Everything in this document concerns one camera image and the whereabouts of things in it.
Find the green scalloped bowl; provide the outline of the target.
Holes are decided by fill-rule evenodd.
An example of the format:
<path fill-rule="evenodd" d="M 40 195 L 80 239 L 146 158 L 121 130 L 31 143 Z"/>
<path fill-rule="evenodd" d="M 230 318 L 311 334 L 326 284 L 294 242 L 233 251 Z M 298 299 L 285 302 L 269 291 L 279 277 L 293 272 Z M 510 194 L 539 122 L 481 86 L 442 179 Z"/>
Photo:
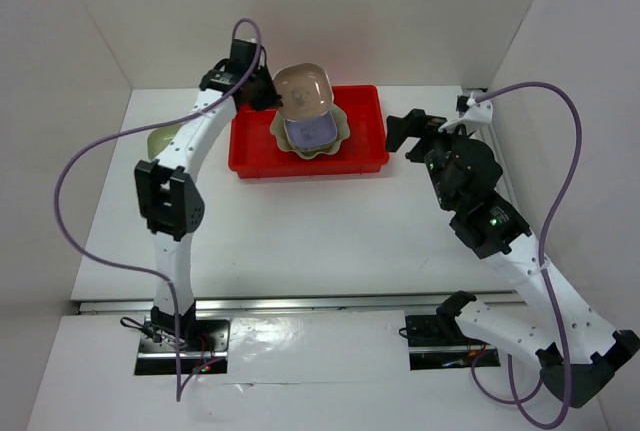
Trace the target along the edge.
<path fill-rule="evenodd" d="M 338 128 L 337 139 L 329 146 L 312 150 L 302 150 L 289 143 L 284 130 L 285 119 L 277 112 L 270 124 L 269 132 L 275 138 L 278 149 L 283 152 L 295 153 L 303 160 L 312 160 L 320 155 L 335 155 L 339 151 L 342 143 L 350 138 L 351 131 L 347 121 L 347 115 L 340 107 L 333 104 L 328 111 L 333 116 Z"/>

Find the pink square plate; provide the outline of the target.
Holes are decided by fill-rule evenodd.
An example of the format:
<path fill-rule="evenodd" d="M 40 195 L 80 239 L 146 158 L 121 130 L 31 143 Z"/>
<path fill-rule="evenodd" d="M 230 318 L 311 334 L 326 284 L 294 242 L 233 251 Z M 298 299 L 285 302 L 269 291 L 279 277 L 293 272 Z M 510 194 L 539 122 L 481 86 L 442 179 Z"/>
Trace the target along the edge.
<path fill-rule="evenodd" d="M 278 71 L 273 83 L 282 104 L 280 115 L 291 121 L 313 119 L 326 113 L 334 102 L 326 71 L 317 64 L 303 63 Z"/>

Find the purple square plate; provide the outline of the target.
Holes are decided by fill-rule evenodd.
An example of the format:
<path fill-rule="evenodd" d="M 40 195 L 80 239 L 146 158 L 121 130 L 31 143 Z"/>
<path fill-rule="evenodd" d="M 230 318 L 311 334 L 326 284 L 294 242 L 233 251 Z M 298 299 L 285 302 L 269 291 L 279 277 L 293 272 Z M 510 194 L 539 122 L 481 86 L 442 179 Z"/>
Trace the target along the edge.
<path fill-rule="evenodd" d="M 285 119 L 284 130 L 289 143 L 302 150 L 324 148 L 338 136 L 337 125 L 329 111 L 305 120 Z"/>

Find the green square plate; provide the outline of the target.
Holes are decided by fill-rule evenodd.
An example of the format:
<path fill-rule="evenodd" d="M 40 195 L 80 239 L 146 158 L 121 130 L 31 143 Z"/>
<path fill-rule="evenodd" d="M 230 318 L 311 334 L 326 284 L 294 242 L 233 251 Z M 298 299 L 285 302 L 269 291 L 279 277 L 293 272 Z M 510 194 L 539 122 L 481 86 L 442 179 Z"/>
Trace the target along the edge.
<path fill-rule="evenodd" d="M 154 160 L 170 143 L 180 129 L 180 125 L 156 128 L 149 133 L 146 140 L 147 157 Z"/>

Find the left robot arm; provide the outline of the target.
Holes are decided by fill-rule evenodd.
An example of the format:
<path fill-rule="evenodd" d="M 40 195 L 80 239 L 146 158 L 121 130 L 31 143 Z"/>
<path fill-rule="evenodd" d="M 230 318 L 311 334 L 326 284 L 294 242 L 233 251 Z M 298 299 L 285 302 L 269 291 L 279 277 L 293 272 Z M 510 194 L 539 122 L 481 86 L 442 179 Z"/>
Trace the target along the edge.
<path fill-rule="evenodd" d="M 189 348 L 200 333 L 191 285 L 192 240 L 205 213 L 196 186 L 200 169 L 239 108 L 249 105 L 262 111 L 281 103 L 262 62 L 231 97 L 220 101 L 241 74 L 239 63 L 229 59 L 205 74 L 194 106 L 195 118 L 171 125 L 164 148 L 147 161 L 139 161 L 134 169 L 138 206 L 152 234 L 156 271 L 165 276 L 156 287 L 151 323 L 176 350 Z"/>

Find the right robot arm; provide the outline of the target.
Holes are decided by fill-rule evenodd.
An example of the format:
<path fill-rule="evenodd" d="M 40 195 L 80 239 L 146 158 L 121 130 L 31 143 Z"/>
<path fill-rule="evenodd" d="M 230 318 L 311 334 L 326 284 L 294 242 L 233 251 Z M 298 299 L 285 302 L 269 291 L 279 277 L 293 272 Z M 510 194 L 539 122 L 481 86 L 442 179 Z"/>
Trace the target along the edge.
<path fill-rule="evenodd" d="M 580 408 L 639 351 L 631 330 L 618 330 L 580 296 L 557 267 L 538 255 L 539 241 L 518 211 L 495 189 L 502 167 L 485 143 L 464 126 L 443 131 L 444 118 L 413 109 L 386 119 L 385 148 L 425 166 L 435 195 L 453 217 L 455 236 L 494 269 L 534 314 L 531 322 L 495 311 L 476 295 L 458 291 L 436 311 L 436 330 L 448 343 L 481 340 L 536 369 L 557 399 Z"/>

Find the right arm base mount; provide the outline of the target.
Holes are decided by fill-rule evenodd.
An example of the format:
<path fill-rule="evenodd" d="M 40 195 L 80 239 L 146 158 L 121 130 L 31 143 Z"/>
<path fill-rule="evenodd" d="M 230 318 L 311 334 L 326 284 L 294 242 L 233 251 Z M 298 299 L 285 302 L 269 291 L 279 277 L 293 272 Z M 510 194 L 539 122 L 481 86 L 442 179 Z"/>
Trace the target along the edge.
<path fill-rule="evenodd" d="M 412 371 L 500 367 L 497 350 L 485 342 L 462 335 L 446 337 L 435 315 L 407 315 L 398 334 L 407 342 Z"/>

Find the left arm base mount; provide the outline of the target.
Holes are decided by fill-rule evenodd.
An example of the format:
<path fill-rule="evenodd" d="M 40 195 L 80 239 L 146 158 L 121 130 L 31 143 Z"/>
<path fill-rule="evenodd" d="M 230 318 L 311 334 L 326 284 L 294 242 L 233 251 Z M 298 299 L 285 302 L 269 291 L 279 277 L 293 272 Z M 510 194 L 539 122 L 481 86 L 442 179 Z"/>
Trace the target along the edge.
<path fill-rule="evenodd" d="M 153 326 L 148 318 L 142 322 L 122 317 L 120 325 L 140 333 L 134 374 L 168 376 L 175 374 L 175 337 L 165 328 Z M 179 339 L 181 373 L 193 370 L 202 375 L 226 374 L 231 322 L 229 319 L 198 321 L 193 337 Z"/>

